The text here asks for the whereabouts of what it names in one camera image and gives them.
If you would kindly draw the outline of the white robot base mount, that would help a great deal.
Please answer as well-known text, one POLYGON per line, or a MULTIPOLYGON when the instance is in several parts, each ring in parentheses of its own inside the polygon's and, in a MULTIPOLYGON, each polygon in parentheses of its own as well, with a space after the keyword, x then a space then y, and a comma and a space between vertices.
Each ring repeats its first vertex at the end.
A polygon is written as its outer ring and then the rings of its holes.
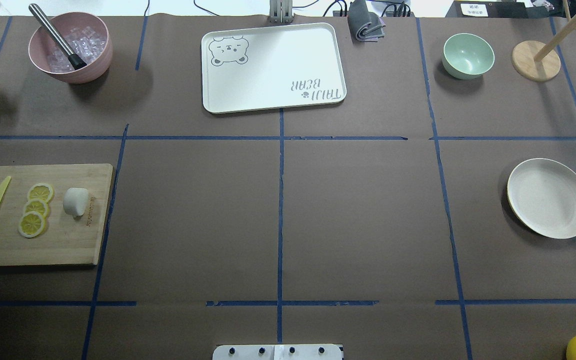
POLYGON ((343 347, 332 343, 224 344, 217 346, 213 360, 343 360, 343 347))

